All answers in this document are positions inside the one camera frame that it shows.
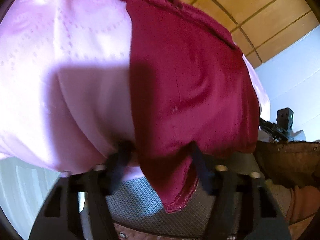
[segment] white wall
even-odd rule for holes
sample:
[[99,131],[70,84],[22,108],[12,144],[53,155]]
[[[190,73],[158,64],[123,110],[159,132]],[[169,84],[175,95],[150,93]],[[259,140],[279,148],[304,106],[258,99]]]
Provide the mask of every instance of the white wall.
[[320,139],[320,26],[256,69],[271,103],[271,122],[278,109],[290,107],[293,131],[307,141]]

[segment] red fabric corner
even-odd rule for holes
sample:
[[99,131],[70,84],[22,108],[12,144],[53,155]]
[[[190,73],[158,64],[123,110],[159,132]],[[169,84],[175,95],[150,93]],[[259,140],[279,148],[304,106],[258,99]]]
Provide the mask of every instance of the red fabric corner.
[[230,32],[179,0],[123,0],[132,20],[130,90],[139,162],[167,212],[197,184],[184,146],[253,152],[259,103]]

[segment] metal rivet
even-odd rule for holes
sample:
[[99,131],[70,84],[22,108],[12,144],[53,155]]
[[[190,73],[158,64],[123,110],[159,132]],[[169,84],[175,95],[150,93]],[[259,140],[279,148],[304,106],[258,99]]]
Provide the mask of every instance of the metal rivet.
[[61,178],[69,178],[72,175],[70,171],[63,171],[60,173]]
[[106,168],[106,166],[104,164],[98,164],[93,168],[93,170],[94,171],[103,171],[103,170],[105,170],[105,168]]
[[216,165],[216,166],[215,166],[215,169],[216,169],[217,171],[227,171],[227,170],[228,170],[228,167],[225,166],[225,165]]
[[254,172],[250,173],[250,177],[253,178],[253,179],[259,179],[259,178],[261,178],[261,174],[256,172],[256,171],[254,171]]
[[120,233],[119,233],[119,236],[120,236],[121,238],[127,238],[127,235],[126,235],[124,232],[120,232]]

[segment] pink cloth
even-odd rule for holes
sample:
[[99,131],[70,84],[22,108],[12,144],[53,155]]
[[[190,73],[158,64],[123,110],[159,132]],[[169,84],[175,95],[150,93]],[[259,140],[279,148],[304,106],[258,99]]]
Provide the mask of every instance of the pink cloth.
[[[134,141],[125,6],[14,2],[0,24],[0,159],[80,173],[103,163],[118,138]],[[132,161],[125,179],[141,176]]]

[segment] brown bag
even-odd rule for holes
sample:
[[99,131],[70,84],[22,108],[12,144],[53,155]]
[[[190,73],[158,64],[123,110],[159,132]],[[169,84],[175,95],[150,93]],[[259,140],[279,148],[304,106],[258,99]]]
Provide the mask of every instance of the brown bag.
[[266,179],[274,184],[320,186],[320,143],[258,141],[253,154]]

